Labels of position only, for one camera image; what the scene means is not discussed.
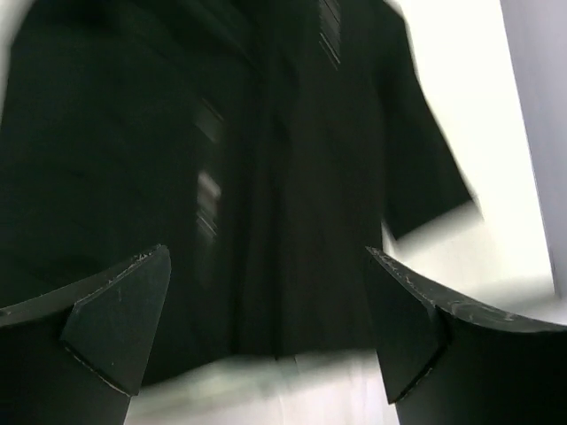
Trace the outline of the black jacket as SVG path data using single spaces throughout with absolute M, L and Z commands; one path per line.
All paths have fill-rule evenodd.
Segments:
M 364 253 L 472 196 L 384 1 L 34 1 L 1 118 L 1 303 L 156 244 L 144 383 L 370 350 Z

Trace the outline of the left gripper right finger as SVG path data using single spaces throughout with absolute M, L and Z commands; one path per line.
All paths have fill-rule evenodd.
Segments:
M 400 423 L 565 423 L 564 325 L 479 302 L 373 248 L 364 281 Z

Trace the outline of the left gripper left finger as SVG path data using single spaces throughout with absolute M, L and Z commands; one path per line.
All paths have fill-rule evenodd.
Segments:
M 140 389 L 171 272 L 157 245 L 1 311 L 1 422 L 113 425 Z

